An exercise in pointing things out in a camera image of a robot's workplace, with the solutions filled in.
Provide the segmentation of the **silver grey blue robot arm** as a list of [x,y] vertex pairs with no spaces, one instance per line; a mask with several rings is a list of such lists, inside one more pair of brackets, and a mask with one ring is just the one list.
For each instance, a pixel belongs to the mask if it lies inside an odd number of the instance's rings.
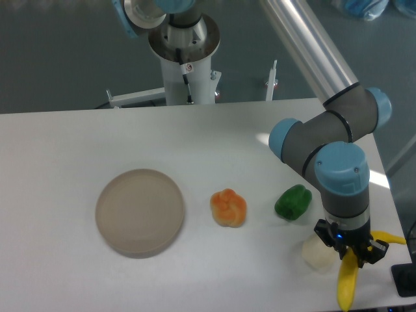
[[[356,141],[379,129],[391,115],[389,98],[363,88],[305,1],[263,1],[262,7],[324,112],[307,122],[286,118],[270,132],[272,152],[322,198],[325,217],[315,233],[341,259],[356,264],[381,260],[389,247],[371,233],[369,167]],[[211,104],[219,74],[196,63],[210,60],[220,43],[216,23],[199,1],[114,1],[126,33],[148,33],[159,57],[163,88],[142,98],[163,95],[169,105]]]

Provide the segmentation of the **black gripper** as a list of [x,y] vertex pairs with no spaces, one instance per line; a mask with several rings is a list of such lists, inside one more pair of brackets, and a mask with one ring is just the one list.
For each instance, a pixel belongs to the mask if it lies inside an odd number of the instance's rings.
[[342,260],[346,253],[346,247],[351,247],[357,256],[357,265],[362,268],[364,264],[375,264],[383,259],[389,249],[389,243],[373,239],[371,235],[371,221],[356,229],[341,229],[338,223],[319,219],[314,227],[314,232],[329,248],[333,248]]

